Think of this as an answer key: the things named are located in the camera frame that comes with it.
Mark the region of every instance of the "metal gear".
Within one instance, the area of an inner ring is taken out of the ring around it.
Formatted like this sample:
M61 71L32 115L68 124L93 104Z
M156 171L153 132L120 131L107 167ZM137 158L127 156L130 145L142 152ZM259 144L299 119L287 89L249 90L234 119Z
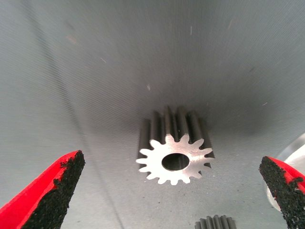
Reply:
M164 116L154 112L151 121L145 119L139 148L146 156L136 160L142 164L139 171L149 172L149 180L158 177L159 184L167 180L172 185L179 180L190 183L190 177L201 178L214 159L202 120L196 112L187 113L183 107L176 114L166 107Z

